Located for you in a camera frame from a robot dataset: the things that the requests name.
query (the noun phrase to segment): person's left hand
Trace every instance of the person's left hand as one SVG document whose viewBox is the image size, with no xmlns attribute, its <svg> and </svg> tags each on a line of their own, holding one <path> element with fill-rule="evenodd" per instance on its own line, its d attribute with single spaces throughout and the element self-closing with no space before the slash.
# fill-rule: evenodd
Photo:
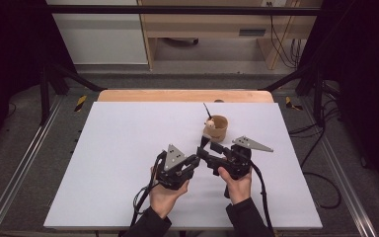
<svg viewBox="0 0 379 237">
<path fill-rule="evenodd" d="M 190 180 L 187 180 L 178 190 L 168 190 L 162 185 L 157 185 L 149 193 L 150 206 L 162 218 L 171 212 L 177 199 L 188 191 Z"/>
</svg>

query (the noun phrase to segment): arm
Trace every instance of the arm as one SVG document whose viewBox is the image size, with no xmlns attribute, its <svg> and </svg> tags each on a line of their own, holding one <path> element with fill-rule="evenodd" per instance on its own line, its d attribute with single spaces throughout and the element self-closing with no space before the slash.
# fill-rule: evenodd
<svg viewBox="0 0 379 237">
<path fill-rule="evenodd" d="M 165 189 L 158 185 L 150 192 L 150 207 L 147 208 L 140 219 L 123 237 L 161 237 L 171 227 L 169 212 L 177 199 L 188 191 L 190 181 L 186 181 L 177 191 Z"/>
<path fill-rule="evenodd" d="M 251 199 L 252 170 L 239 180 L 233 180 L 222 167 L 220 177 L 226 182 L 232 204 L 226 207 L 237 236 L 271 237 L 257 207 Z"/>
</svg>

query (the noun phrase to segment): yellow and black tape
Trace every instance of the yellow and black tape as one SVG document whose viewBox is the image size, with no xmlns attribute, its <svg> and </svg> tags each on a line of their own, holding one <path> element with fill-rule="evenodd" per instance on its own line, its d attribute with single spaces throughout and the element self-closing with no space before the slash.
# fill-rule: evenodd
<svg viewBox="0 0 379 237">
<path fill-rule="evenodd" d="M 86 100 L 86 96 L 81 96 L 76 104 L 75 112 L 80 112 Z"/>
<path fill-rule="evenodd" d="M 302 106 L 294 106 L 291 103 L 291 99 L 289 97 L 285 97 L 285 106 L 289 109 L 294 109 L 297 111 L 303 111 L 303 107 Z"/>
</svg>

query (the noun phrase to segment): brown cup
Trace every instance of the brown cup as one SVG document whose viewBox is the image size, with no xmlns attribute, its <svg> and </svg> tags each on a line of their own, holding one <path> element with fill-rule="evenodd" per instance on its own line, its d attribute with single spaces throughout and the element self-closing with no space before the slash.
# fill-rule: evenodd
<svg viewBox="0 0 379 237">
<path fill-rule="evenodd" d="M 224 138 L 226 137 L 226 130 L 227 130 L 227 125 L 228 125 L 227 118 L 223 116 L 212 116 L 212 117 L 214 120 L 215 128 L 212 128 L 207 125 L 204 128 L 203 133 L 211 136 L 211 141 L 214 141 L 214 142 L 223 141 Z"/>
</svg>

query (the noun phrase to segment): hand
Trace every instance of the hand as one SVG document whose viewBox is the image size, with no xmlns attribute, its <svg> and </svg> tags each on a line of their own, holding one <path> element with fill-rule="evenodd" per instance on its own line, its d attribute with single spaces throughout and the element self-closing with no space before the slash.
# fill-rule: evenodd
<svg viewBox="0 0 379 237">
<path fill-rule="evenodd" d="M 223 167 L 218 168 L 218 173 L 227 184 L 232 204 L 237 204 L 251 197 L 252 167 L 249 173 L 239 180 L 233 180 L 229 172 Z"/>
<path fill-rule="evenodd" d="M 177 199 L 188 191 L 190 180 L 187 180 L 178 190 L 168 190 L 162 185 L 157 185 L 150 192 L 150 206 L 162 218 L 171 212 Z"/>
</svg>

